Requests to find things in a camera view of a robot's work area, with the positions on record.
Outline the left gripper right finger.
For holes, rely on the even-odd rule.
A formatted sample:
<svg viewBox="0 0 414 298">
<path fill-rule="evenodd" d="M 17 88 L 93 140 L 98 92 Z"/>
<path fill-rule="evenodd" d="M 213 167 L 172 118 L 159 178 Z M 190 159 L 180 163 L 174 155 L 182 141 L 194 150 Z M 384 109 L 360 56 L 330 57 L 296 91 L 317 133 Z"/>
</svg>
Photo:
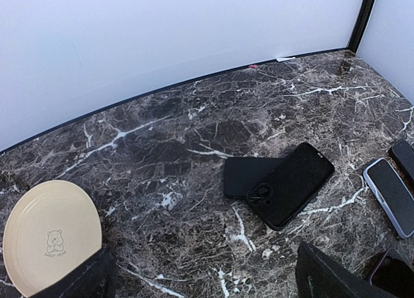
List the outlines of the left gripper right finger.
<svg viewBox="0 0 414 298">
<path fill-rule="evenodd" d="M 370 258 L 370 272 L 365 279 L 362 279 L 316 246 L 301 242 L 295 268 L 298 296 L 396 297 L 369 283 L 369 276 L 384 252 Z"/>
</svg>

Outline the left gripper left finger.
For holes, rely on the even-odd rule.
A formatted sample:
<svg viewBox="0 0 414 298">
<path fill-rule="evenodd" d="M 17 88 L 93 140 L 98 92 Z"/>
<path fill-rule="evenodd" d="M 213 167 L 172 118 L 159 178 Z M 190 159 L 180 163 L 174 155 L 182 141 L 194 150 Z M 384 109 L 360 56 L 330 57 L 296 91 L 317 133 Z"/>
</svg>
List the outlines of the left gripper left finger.
<svg viewBox="0 0 414 298">
<path fill-rule="evenodd" d="M 117 285 L 116 257 L 105 247 L 33 297 L 114 297 Z"/>
</svg>

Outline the pink phone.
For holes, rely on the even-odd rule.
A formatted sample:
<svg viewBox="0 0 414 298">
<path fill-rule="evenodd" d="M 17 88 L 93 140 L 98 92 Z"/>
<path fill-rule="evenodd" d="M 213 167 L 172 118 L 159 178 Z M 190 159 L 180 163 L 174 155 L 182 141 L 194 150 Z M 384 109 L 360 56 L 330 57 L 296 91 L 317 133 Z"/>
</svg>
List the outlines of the pink phone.
<svg viewBox="0 0 414 298">
<path fill-rule="evenodd" d="M 369 283 L 396 297 L 413 297 L 413 268 L 396 249 L 388 249 L 373 268 Z"/>
</svg>

